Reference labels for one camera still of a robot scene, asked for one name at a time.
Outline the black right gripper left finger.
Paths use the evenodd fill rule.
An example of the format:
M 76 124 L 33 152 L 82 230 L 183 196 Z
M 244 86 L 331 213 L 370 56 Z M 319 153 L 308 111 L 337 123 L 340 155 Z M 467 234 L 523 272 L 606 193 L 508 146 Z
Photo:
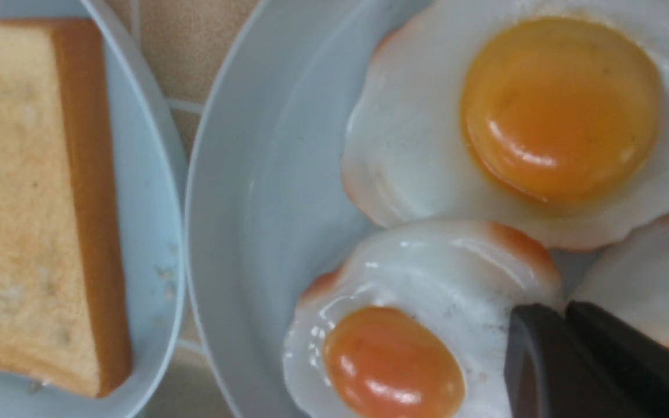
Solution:
M 504 378 L 513 417 L 648 417 L 542 304 L 513 307 Z

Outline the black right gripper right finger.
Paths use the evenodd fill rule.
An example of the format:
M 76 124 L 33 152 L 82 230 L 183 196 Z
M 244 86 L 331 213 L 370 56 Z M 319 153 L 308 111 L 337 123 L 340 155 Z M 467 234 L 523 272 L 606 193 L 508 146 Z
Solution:
M 669 348 L 592 302 L 570 302 L 565 318 L 630 399 L 650 417 L 669 417 Z

